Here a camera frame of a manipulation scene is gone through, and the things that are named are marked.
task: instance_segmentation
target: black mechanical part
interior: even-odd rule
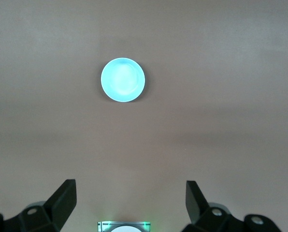
[[[75,206],[75,180],[66,180],[42,206],[26,208],[5,221],[0,214],[0,232],[59,232]]]
[[[265,216],[247,215],[240,221],[222,207],[211,207],[195,181],[187,181],[186,208],[191,224],[182,232],[281,232]]]

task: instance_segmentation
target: gray surface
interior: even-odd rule
[[[135,102],[101,90],[117,57],[144,69]],[[186,180],[288,231],[288,1],[0,0],[0,212],[67,178],[63,232],[179,232]]]

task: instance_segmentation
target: light blue plate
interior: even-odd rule
[[[104,92],[117,102],[129,102],[143,91],[145,75],[141,66],[129,58],[116,58],[104,67],[101,74]]]

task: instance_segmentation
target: silver screw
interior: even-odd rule
[[[35,212],[37,212],[37,209],[33,208],[33,209],[28,210],[27,214],[31,215],[31,214],[34,214]]]
[[[221,212],[219,209],[213,209],[213,210],[212,210],[212,213],[213,213],[215,216],[221,216],[221,215],[222,215],[222,212]]]
[[[258,225],[263,225],[263,223],[264,223],[264,222],[262,221],[262,219],[259,218],[259,217],[257,217],[257,216],[252,217],[251,220],[252,220],[254,223],[258,224]]]

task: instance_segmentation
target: round cyan object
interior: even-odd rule
[[[116,58],[104,67],[101,85],[111,99],[129,102],[136,99],[145,86],[145,75],[141,66],[129,58]]]
[[[120,226],[112,230],[112,232],[141,232],[141,231],[133,226]]]

